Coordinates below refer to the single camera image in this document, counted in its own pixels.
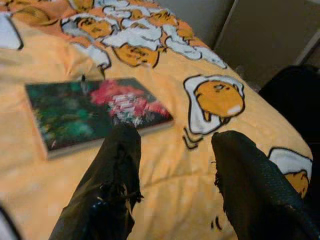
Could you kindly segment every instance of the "book cover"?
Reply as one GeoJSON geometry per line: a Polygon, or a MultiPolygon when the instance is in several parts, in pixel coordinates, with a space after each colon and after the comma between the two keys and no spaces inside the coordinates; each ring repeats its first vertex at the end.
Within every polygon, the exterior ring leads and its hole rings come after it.
{"type": "Polygon", "coordinates": [[[135,78],[26,84],[43,142],[50,152],[104,139],[114,125],[152,130],[173,117],[135,78]]]}

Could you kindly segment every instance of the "bed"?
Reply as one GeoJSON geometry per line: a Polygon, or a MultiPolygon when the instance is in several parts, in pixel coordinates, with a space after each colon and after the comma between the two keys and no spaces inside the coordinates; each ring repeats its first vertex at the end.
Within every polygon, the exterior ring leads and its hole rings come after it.
{"type": "Polygon", "coordinates": [[[24,85],[83,75],[135,77],[174,118],[141,139],[144,200],[128,239],[237,239],[214,185],[214,132],[244,133],[306,194],[312,154],[300,134],[170,9],[149,0],[0,0],[0,202],[25,239],[48,239],[99,146],[47,160],[24,85]]]}

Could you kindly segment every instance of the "book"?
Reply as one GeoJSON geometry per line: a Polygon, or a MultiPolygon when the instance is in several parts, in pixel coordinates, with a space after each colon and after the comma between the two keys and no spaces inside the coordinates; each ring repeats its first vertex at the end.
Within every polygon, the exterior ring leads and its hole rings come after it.
{"type": "Polygon", "coordinates": [[[26,84],[25,90],[49,159],[102,143],[119,123],[141,135],[173,123],[135,78],[26,84]]]}

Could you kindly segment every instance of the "green book cover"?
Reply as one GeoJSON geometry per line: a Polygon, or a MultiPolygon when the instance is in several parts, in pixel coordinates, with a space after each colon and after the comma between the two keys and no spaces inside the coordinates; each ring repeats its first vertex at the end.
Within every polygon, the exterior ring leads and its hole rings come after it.
{"type": "Polygon", "coordinates": [[[173,120],[135,78],[26,84],[43,142],[50,153],[104,139],[119,123],[139,131],[173,120]]]}

